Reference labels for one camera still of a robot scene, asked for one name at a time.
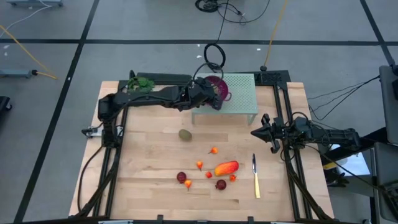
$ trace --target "wooden table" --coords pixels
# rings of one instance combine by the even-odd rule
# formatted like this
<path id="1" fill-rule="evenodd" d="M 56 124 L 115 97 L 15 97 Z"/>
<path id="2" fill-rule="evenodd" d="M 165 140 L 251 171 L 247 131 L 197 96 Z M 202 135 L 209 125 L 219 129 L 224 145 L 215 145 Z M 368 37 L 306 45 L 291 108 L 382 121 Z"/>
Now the wooden table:
<path id="1" fill-rule="evenodd" d="M 115 93 L 117 86 L 118 82 L 103 82 L 98 98 Z M 288 83 L 288 88 L 292 111 L 301 111 L 310 117 L 303 83 Z M 155 220 L 157 215 L 164 215 L 165 220 L 246 221 L 248 216 L 253 216 L 255 221 L 293 221 L 285 164 L 279 153 L 271 153 L 271 144 L 250 135 L 250 131 L 261 126 L 262 114 L 268 113 L 271 119 L 277 116 L 272 87 L 257 86 L 256 92 L 259 116 L 251 126 L 243 115 L 199 115 L 193 125 L 190 111 L 178 112 L 161 106 L 130 108 L 111 218 Z M 286 121 L 282 92 L 280 100 Z M 99 123 L 95 109 L 93 126 Z M 192 142 L 179 140 L 180 129 L 193 133 Z M 99 148 L 100 142 L 100 138 L 87 141 L 81 167 Z M 208 154 L 213 146 L 218 147 L 216 155 Z M 256 153 L 260 199 L 254 196 L 253 153 Z M 82 205 L 98 186 L 103 155 L 104 150 L 85 172 Z M 301 150 L 301 155 L 309 192 L 333 217 L 319 154 L 308 148 Z M 197 160 L 203 161 L 202 172 L 196 167 Z M 233 160 L 239 162 L 236 182 L 230 182 L 228 175 L 205 177 L 205 172 L 213 171 L 217 164 Z M 189 191 L 176 180 L 180 171 L 192 180 Z M 227 181 L 225 190 L 215 189 L 218 179 Z M 71 215 L 77 213 L 76 194 L 77 185 Z M 100 214 L 104 213 L 107 190 L 103 197 Z M 300 215 L 304 217 L 301 195 L 297 198 Z"/>

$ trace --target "concrete floor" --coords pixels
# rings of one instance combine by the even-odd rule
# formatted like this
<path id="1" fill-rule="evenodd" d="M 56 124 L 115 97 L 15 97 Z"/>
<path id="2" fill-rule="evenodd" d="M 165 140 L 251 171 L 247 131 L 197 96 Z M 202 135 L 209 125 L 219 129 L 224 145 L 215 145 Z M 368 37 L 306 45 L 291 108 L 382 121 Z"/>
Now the concrete floor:
<path id="1" fill-rule="evenodd" d="M 39 12 L 10 31 L 18 39 L 78 40 L 93 2 L 64 0 L 64 7 Z M 248 19 L 261 13 L 266 4 L 264 0 L 230 2 L 245 12 Z M 366 2 L 384 40 L 398 41 L 394 14 L 398 2 Z M 221 17 L 217 13 L 198 11 L 193 3 L 100 0 L 87 39 L 216 39 Z M 283 1 L 271 0 L 264 16 L 246 26 L 226 22 L 221 40 L 269 40 L 282 5 Z M 0 2 L 1 25 L 8 26 L 30 13 L 30 9 Z M 359 0 L 289 1 L 275 39 L 377 41 Z M 59 80 L 40 76 L 0 79 L 0 95 L 11 97 L 14 105 L 0 128 L 0 223 L 14 220 L 77 48 L 77 44 L 24 45 L 53 70 Z M 86 144 L 80 130 L 91 122 L 103 80 L 127 79 L 130 69 L 193 73 L 203 63 L 203 58 L 197 56 L 203 56 L 204 46 L 196 43 L 85 44 L 24 221 L 67 217 Z M 224 70 L 238 72 L 258 70 L 264 63 L 268 46 L 229 44 L 222 48 L 227 55 Z M 398 47 L 389 47 L 389 50 L 397 59 Z M 209 50 L 209 58 L 215 62 L 221 60 L 215 50 Z M 383 51 L 377 45 L 273 45 L 268 67 L 269 70 L 288 70 L 293 82 L 304 82 L 307 96 L 317 96 L 369 80 L 378 75 L 380 65 L 386 64 Z M 39 68 L 16 44 L 0 44 L 0 67 Z M 316 106 L 329 99 L 313 100 L 310 104 Z M 330 108 L 319 110 L 319 114 Z M 337 128 L 355 128 L 361 135 L 383 127 L 379 82 L 358 90 L 323 122 Z M 370 218 L 368 198 L 341 189 L 331 189 L 330 195 L 336 218 L 346 222 Z"/>

